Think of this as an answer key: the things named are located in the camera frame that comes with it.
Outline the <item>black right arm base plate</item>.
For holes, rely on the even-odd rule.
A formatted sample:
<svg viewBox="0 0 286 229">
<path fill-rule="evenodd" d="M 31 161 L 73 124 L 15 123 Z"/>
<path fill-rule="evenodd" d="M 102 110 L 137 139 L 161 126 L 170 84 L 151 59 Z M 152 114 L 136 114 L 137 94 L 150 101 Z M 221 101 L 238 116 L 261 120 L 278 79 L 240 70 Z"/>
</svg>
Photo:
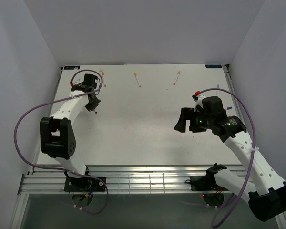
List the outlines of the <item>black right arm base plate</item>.
<svg viewBox="0 0 286 229">
<path fill-rule="evenodd" d="M 190 185 L 192 191 L 222 191 L 223 187 L 218 186 L 207 176 L 190 176 L 185 181 L 186 184 Z"/>
</svg>

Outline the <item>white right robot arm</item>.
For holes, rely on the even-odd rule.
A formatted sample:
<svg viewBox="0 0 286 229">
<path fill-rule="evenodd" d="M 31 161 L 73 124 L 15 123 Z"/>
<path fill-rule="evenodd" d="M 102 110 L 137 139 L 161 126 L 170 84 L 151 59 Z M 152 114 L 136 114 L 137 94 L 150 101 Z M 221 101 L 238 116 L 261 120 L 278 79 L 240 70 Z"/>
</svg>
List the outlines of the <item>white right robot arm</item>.
<svg viewBox="0 0 286 229">
<path fill-rule="evenodd" d="M 207 169 L 206 185 L 210 189 L 224 187 L 240 194 L 257 219 L 265 222 L 286 211 L 286 181 L 270 166 L 259 148 L 253 145 L 244 123 L 228 116 L 217 96 L 194 96 L 194 108 L 184 107 L 174 129 L 180 133 L 211 130 L 236 155 L 249 175 L 243 179 L 226 166 L 214 164 Z"/>
</svg>

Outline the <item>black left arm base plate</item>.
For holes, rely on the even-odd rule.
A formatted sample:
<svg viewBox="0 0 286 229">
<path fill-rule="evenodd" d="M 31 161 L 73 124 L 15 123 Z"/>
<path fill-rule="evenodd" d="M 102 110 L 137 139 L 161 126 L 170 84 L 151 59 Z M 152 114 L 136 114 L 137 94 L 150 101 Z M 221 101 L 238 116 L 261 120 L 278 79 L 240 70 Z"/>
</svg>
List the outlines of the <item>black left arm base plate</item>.
<svg viewBox="0 0 286 229">
<path fill-rule="evenodd" d="M 104 192 L 104 182 L 106 181 L 106 177 L 97 177 L 95 178 L 74 178 L 74 177 L 66 177 L 64 191 L 65 192 Z"/>
</svg>

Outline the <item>orange capped white marker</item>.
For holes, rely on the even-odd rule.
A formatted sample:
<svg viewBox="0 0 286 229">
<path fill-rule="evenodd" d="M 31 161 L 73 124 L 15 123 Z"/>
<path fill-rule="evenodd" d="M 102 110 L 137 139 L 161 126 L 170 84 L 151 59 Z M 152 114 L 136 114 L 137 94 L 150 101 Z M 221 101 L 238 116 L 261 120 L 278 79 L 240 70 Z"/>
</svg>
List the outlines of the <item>orange capped white marker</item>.
<svg viewBox="0 0 286 229">
<path fill-rule="evenodd" d="M 105 73 L 104 73 L 104 71 L 102 71 L 102 80 L 103 80 L 103 86 L 107 87 L 107 84 L 105 82 Z"/>
</svg>

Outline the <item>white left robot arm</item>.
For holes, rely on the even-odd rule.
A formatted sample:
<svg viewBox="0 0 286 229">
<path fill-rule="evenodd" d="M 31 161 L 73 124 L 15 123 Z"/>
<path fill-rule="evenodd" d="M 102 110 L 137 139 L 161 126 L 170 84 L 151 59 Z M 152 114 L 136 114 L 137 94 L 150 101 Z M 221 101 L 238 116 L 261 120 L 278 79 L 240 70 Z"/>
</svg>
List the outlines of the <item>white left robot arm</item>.
<svg viewBox="0 0 286 229">
<path fill-rule="evenodd" d="M 72 125 L 84 108 L 95 111 L 101 102 L 95 92 L 98 83 L 100 79 L 95 74 L 86 73 L 82 82 L 71 84 L 70 100 L 52 116 L 40 121 L 41 151 L 59 162 L 67 175 L 76 178 L 75 185 L 83 191 L 88 190 L 92 182 L 87 176 L 87 166 L 75 154 L 76 138 Z"/>
</svg>

